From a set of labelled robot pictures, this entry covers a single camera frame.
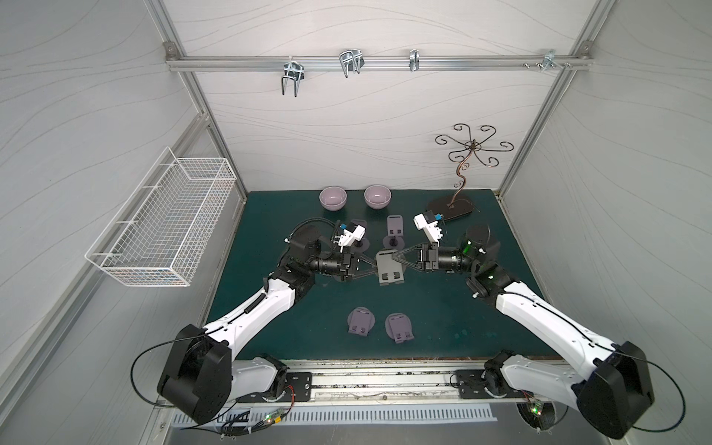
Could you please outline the white vent strip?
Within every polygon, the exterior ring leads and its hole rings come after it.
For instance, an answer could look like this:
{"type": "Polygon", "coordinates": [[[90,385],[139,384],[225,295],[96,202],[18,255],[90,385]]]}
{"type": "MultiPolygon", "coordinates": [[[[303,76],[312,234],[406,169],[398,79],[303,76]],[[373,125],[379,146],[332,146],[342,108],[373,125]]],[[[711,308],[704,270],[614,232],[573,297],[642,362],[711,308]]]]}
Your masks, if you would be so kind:
{"type": "Polygon", "coordinates": [[[294,407],[282,426],[448,425],[498,420],[483,402],[465,404],[310,405],[294,407]]]}

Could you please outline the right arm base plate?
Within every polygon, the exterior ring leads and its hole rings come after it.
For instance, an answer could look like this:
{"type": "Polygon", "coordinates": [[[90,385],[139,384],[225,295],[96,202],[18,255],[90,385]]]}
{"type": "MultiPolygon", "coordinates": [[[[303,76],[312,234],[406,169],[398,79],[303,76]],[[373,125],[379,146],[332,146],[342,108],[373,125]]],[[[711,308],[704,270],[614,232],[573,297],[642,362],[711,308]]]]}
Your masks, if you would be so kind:
{"type": "Polygon", "coordinates": [[[528,400],[530,393],[513,389],[499,371],[490,369],[456,370],[450,376],[449,384],[460,399],[522,399],[528,400]]]}

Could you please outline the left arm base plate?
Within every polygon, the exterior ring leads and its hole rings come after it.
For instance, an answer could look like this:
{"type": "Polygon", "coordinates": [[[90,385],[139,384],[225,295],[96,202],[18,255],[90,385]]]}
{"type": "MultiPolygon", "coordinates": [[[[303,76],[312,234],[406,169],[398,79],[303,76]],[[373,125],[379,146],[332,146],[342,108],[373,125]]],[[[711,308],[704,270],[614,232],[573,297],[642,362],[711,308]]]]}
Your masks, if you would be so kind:
{"type": "Polygon", "coordinates": [[[240,397],[238,403],[287,403],[309,402],[312,398],[313,374],[310,372],[287,371],[276,384],[266,392],[255,392],[240,397]]]}

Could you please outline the metal hook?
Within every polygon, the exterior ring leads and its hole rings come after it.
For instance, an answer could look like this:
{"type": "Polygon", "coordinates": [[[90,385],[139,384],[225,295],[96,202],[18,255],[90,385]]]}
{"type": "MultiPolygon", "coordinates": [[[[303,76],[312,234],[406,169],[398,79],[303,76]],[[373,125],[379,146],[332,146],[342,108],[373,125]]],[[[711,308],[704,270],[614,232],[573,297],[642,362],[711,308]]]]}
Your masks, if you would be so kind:
{"type": "Polygon", "coordinates": [[[289,61],[284,65],[284,73],[281,77],[281,92],[287,94],[287,86],[292,85],[295,98],[298,96],[300,83],[304,79],[305,68],[297,61],[289,61]]]}
{"type": "Polygon", "coordinates": [[[364,64],[363,52],[359,49],[349,49],[339,54],[339,65],[346,78],[349,78],[352,72],[360,74],[364,64]]]}
{"type": "Polygon", "coordinates": [[[412,49],[409,53],[409,70],[417,72],[420,66],[420,53],[417,49],[412,49]]]}
{"type": "Polygon", "coordinates": [[[539,72],[546,72],[547,70],[571,70],[573,68],[573,65],[569,62],[560,62],[554,49],[547,51],[541,61],[533,65],[523,63],[522,66],[526,70],[538,70],[539,72]]]}

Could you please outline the purple phone stand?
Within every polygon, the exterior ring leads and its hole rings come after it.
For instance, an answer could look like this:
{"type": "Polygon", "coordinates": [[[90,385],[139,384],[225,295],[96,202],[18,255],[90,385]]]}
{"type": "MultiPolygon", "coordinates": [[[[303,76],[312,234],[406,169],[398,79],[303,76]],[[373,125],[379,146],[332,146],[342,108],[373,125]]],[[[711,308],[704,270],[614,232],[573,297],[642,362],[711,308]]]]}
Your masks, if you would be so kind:
{"type": "Polygon", "coordinates": [[[360,337],[367,337],[376,323],[376,317],[369,309],[357,307],[352,310],[347,319],[348,333],[360,337]]]}
{"type": "Polygon", "coordinates": [[[411,319],[404,313],[393,313],[386,318],[387,335],[396,344],[402,344],[415,338],[411,319]]]}
{"type": "Polygon", "coordinates": [[[388,216],[387,235],[383,238],[382,243],[386,250],[403,250],[405,248],[402,215],[388,216]]]}
{"type": "Polygon", "coordinates": [[[352,249],[358,253],[367,252],[367,250],[369,250],[369,248],[370,248],[370,241],[367,237],[363,237],[361,240],[355,241],[352,246],[352,249]]]}

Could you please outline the left metal hook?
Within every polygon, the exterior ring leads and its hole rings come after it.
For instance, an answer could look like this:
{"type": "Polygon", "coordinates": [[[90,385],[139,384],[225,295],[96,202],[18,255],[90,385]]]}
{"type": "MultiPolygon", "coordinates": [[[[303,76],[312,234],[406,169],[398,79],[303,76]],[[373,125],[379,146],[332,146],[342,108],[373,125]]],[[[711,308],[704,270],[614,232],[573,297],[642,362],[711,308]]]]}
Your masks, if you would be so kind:
{"type": "Polygon", "coordinates": [[[281,77],[281,92],[287,94],[287,86],[292,85],[295,98],[298,96],[300,83],[304,79],[305,68],[297,61],[289,61],[284,65],[284,73],[281,77]]]}

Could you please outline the right metal hook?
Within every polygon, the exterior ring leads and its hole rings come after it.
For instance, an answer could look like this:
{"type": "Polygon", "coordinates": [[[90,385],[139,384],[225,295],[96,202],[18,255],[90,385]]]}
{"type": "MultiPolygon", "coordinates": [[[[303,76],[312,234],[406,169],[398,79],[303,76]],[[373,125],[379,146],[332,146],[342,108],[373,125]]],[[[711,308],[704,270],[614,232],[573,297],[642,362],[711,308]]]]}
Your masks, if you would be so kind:
{"type": "Polygon", "coordinates": [[[571,70],[573,68],[573,65],[569,62],[560,62],[554,49],[547,51],[541,61],[533,65],[523,63],[522,66],[526,70],[538,70],[539,72],[546,72],[547,70],[571,70]]]}

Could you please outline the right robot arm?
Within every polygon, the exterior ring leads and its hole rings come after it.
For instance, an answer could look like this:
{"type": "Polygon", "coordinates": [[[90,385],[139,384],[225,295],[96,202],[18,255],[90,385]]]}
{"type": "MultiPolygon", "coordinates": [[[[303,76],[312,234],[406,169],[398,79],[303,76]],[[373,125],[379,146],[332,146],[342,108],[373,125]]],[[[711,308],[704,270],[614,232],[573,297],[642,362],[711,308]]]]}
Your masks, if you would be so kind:
{"type": "Polygon", "coordinates": [[[519,391],[560,402],[610,439],[623,439],[654,404],[645,353],[575,322],[508,272],[498,262],[501,244],[489,226],[470,226],[454,248],[441,245],[435,222],[418,228],[428,242],[389,259],[423,273],[464,274],[475,300],[517,321],[565,360],[547,365],[503,350],[485,363],[480,377],[489,396],[503,399],[519,391]]]}

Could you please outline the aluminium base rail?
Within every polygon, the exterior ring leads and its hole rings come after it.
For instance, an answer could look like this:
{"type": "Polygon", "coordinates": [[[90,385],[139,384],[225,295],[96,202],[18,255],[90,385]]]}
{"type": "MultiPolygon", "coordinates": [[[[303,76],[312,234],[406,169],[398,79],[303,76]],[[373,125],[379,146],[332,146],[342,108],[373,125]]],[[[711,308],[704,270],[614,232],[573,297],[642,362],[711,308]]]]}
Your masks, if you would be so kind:
{"type": "MultiPolygon", "coordinates": [[[[530,361],[521,355],[501,354],[478,370],[499,371],[513,388],[543,396],[576,408],[578,393],[593,376],[594,368],[578,372],[571,366],[530,361]]],[[[232,361],[229,357],[205,358],[201,363],[171,359],[159,379],[157,392],[177,409],[194,418],[213,416],[226,402],[255,392],[266,392],[289,368],[280,361],[257,357],[232,361]]],[[[330,398],[374,398],[379,390],[405,398],[423,398],[435,386],[434,370],[378,368],[332,369],[312,386],[325,387],[330,398]]]]}

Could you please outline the horizontal aluminium rail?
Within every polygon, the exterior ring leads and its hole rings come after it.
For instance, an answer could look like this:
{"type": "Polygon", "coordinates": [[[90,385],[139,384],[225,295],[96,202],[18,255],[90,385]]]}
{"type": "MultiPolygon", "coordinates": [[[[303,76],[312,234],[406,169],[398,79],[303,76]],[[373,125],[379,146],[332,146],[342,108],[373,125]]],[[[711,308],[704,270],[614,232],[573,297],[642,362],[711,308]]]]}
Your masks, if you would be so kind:
{"type": "MultiPolygon", "coordinates": [[[[365,64],[362,72],[410,72],[409,52],[395,56],[375,56],[363,53],[365,64]]],[[[417,72],[513,72],[526,70],[522,64],[533,65],[541,61],[543,54],[530,56],[432,56],[421,51],[417,72]]],[[[558,55],[560,62],[569,62],[571,70],[588,70],[594,59],[587,52],[558,55]]],[[[172,72],[280,72],[289,61],[297,61],[311,72],[342,72],[337,56],[291,56],[291,57],[189,57],[168,56],[166,64],[172,72]]]]}

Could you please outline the brown metal jewelry tree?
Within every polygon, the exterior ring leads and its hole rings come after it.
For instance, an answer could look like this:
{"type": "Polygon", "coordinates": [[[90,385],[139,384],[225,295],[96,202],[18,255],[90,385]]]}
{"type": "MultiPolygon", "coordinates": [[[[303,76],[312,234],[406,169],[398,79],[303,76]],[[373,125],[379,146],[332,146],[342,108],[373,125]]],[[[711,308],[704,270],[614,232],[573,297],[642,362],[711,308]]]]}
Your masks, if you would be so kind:
{"type": "Polygon", "coordinates": [[[438,146],[447,146],[454,143],[458,148],[448,153],[450,162],[456,165],[455,175],[458,178],[454,185],[454,192],[450,196],[444,196],[432,200],[426,205],[426,210],[437,215],[441,221],[452,221],[471,214],[477,208],[471,200],[464,195],[467,186],[465,173],[470,168],[470,163],[474,162],[478,166],[494,169],[500,165],[500,160],[496,157],[498,153],[509,153],[515,150],[515,145],[509,141],[501,141],[498,148],[486,148],[495,135],[497,129],[489,124],[478,127],[478,131],[485,135],[483,139],[476,139],[473,135],[472,127],[465,122],[458,122],[452,126],[455,132],[466,132],[467,138],[459,140],[451,135],[442,133],[435,137],[438,146]]]}

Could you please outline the right lilac ceramic bowl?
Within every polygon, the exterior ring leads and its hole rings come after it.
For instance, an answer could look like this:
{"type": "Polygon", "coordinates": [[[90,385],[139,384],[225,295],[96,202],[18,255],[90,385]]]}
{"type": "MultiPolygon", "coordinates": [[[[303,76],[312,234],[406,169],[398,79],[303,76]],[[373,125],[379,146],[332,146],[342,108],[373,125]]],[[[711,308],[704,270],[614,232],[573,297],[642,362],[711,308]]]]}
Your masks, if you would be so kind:
{"type": "Polygon", "coordinates": [[[392,198],[391,190],[385,185],[370,185],[363,193],[366,205],[372,210],[385,209],[392,198]]]}

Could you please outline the dark grey phone stand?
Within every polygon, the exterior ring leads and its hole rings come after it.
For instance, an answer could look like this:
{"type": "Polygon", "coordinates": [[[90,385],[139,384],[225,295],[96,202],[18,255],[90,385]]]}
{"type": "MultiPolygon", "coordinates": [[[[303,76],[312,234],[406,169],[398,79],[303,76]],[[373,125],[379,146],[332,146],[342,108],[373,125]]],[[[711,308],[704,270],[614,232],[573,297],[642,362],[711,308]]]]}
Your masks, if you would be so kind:
{"type": "Polygon", "coordinates": [[[393,258],[395,253],[397,253],[397,250],[380,250],[376,254],[378,282],[381,286],[404,283],[403,264],[393,258]]]}

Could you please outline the lilac ceramic bowl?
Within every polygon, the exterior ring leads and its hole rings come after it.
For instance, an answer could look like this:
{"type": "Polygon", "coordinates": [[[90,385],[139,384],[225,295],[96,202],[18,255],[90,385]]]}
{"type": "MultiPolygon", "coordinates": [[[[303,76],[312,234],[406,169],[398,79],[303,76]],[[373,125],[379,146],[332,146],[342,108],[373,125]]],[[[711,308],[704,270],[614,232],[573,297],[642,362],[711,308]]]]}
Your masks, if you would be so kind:
{"type": "Polygon", "coordinates": [[[385,209],[392,198],[391,190],[385,185],[370,185],[363,193],[366,205],[372,210],[385,209]]]}
{"type": "Polygon", "coordinates": [[[335,185],[324,188],[319,194],[319,202],[327,211],[340,211],[345,207],[347,201],[347,191],[342,187],[335,187],[335,185]]]}

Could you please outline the left lilac ceramic bowl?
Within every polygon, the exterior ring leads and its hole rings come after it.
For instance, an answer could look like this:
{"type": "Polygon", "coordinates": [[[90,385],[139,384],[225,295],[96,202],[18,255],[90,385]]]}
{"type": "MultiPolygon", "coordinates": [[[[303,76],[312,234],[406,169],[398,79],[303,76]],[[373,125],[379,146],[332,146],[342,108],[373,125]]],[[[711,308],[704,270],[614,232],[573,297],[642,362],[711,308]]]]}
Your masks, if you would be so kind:
{"type": "Polygon", "coordinates": [[[319,202],[327,211],[340,211],[345,207],[347,201],[347,191],[342,187],[335,187],[335,185],[324,188],[319,194],[319,202]]]}

